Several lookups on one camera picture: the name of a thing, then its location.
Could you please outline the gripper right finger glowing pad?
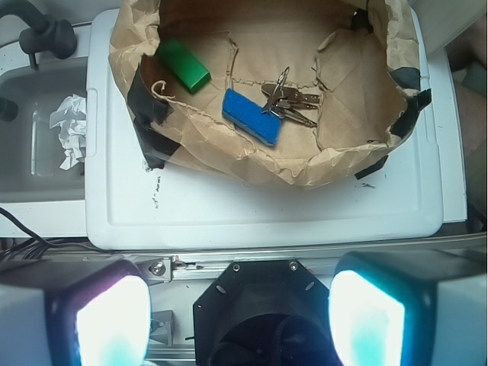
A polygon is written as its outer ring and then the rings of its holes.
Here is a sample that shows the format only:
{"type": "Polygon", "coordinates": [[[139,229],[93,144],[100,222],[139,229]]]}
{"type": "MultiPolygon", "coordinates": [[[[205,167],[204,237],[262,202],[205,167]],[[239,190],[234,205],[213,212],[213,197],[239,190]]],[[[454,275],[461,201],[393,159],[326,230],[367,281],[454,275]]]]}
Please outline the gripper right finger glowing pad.
{"type": "Polygon", "coordinates": [[[485,365],[486,254],[349,252],[335,267],[329,324],[344,365],[485,365]]]}

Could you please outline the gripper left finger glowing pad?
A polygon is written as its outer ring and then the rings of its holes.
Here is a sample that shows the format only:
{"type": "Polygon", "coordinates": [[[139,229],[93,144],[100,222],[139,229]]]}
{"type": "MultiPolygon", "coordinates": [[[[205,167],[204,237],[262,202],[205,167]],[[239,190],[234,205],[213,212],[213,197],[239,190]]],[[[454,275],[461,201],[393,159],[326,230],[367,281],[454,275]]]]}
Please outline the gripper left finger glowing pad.
{"type": "Polygon", "coordinates": [[[128,260],[1,264],[3,365],[141,365],[150,316],[128,260]]]}

